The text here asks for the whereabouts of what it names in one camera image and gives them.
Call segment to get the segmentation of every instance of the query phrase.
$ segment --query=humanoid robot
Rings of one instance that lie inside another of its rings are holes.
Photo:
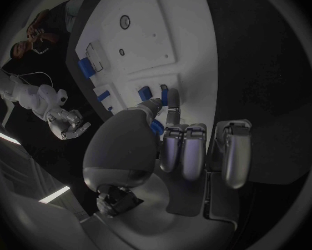
[[[82,125],[83,117],[78,110],[68,112],[61,108],[68,99],[63,89],[56,92],[46,84],[24,84],[20,78],[0,71],[0,94],[9,101],[18,101],[25,109],[31,109],[37,117],[48,122],[51,131],[61,140],[77,138],[90,127],[88,122]]]

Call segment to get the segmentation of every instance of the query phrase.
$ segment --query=person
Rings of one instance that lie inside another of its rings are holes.
[[[70,34],[83,1],[70,0],[51,10],[41,11],[27,28],[27,37],[35,37],[40,33],[55,33],[61,36]]]
[[[20,41],[13,45],[10,51],[12,59],[20,59],[28,51],[43,54],[52,48],[59,40],[59,36],[54,33],[40,33],[29,37],[27,41]]]

